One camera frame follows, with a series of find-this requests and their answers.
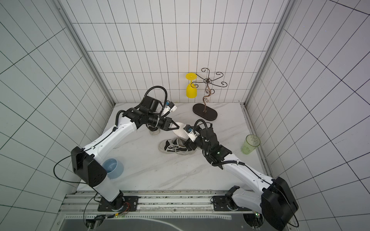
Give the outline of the black white sneaker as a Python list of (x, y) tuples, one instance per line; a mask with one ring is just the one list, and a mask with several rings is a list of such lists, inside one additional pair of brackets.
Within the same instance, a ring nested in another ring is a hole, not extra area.
[(158, 135), (160, 133), (160, 131), (161, 131), (159, 128), (152, 127), (152, 126), (149, 126), (149, 125), (147, 125), (147, 128), (149, 130), (149, 134), (150, 135)]
[(170, 140), (161, 141), (158, 149), (165, 154), (178, 154), (178, 155), (192, 155), (196, 151), (185, 146), (185, 140), (182, 138), (174, 138)]

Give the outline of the white insole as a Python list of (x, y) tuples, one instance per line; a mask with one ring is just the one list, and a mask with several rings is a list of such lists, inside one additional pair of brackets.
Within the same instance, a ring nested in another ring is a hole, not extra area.
[(172, 124), (172, 128), (175, 128), (175, 130), (172, 130), (172, 132), (177, 136), (177, 137), (180, 137), (182, 138), (183, 140), (187, 140), (189, 139), (189, 136), (188, 134), (186, 133), (186, 131), (184, 130), (185, 128), (185, 124), (184, 123), (180, 123), (180, 122), (176, 122), (177, 126)]

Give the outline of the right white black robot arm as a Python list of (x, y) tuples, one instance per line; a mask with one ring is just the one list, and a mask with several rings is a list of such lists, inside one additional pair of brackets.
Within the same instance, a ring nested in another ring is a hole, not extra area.
[(219, 143), (213, 127), (202, 129), (198, 125), (185, 125), (180, 131), (180, 136), (187, 139), (186, 147), (201, 149), (209, 164), (233, 174), (250, 187), (251, 190), (247, 191), (233, 186), (225, 194), (220, 209), (238, 211), (245, 208), (255, 212), (256, 217), (263, 218), (276, 230), (285, 229), (299, 206), (283, 178), (274, 179), (242, 162)]

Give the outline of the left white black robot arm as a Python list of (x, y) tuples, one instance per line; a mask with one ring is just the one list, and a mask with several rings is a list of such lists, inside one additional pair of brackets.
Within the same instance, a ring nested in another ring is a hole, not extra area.
[(123, 193), (108, 177), (103, 168), (103, 160), (124, 138), (142, 125), (163, 131), (177, 130), (179, 126), (167, 117), (177, 109), (174, 103), (166, 101), (160, 113), (156, 113), (158, 100), (145, 96), (136, 107), (120, 110), (116, 114), (115, 124), (92, 143), (83, 148), (75, 147), (71, 151), (73, 172), (99, 193), (111, 206), (124, 204)]

